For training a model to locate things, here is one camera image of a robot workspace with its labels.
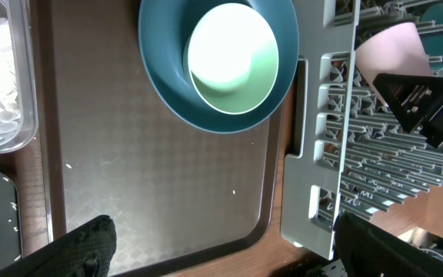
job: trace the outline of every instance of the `wooden table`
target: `wooden table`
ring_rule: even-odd
[[[285,126],[279,146],[278,177],[271,225],[266,235],[257,245],[246,251],[187,269],[176,273],[176,276],[265,276],[299,259],[304,259],[305,262],[311,255],[308,250],[298,249],[280,236],[283,167],[285,154],[292,141],[294,104],[293,88],[283,104]],[[22,150],[0,155],[0,171],[11,176],[18,184],[24,255],[29,255],[48,244],[38,135]],[[373,222],[394,235],[400,235],[425,220],[425,206],[429,197],[429,194],[421,193],[418,199],[407,199],[404,205],[393,205],[390,212],[376,214]]]

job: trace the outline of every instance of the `brown tray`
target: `brown tray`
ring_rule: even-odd
[[[110,215],[110,274],[164,275],[254,245],[271,217],[281,109],[235,135],[158,97],[136,0],[31,0],[50,237]]]

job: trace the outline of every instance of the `tray rim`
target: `tray rim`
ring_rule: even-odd
[[[29,6],[35,63],[35,87],[39,110],[38,122],[41,138],[45,207],[47,211],[48,238],[50,243],[67,233],[52,37],[52,0],[29,0]],[[282,122],[284,118],[284,116],[282,116],[283,109],[284,105],[280,104],[277,110],[269,117],[268,142],[266,145],[263,181],[261,184],[259,220],[254,229],[244,238],[183,255],[178,258],[158,262],[153,265],[147,265],[143,268],[133,269],[129,272],[119,274],[120,276],[157,276],[171,274],[183,269],[199,266],[221,257],[234,255],[237,252],[251,248],[264,237],[270,226],[275,185],[277,182],[278,157],[281,151],[280,141],[284,127]]]

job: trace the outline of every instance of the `tray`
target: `tray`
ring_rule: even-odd
[[[278,157],[280,110],[236,135],[170,112],[143,68],[139,4],[30,3],[49,237],[110,215],[111,275],[164,275],[254,245]]]

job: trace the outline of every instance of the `wire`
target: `wire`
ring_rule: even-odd
[[[438,253],[438,252],[434,251],[434,250],[431,250],[431,249],[420,249],[420,250],[422,250],[423,252],[434,253],[434,254],[436,254],[437,256],[439,256],[439,257],[441,257],[443,259],[443,255],[441,253]]]

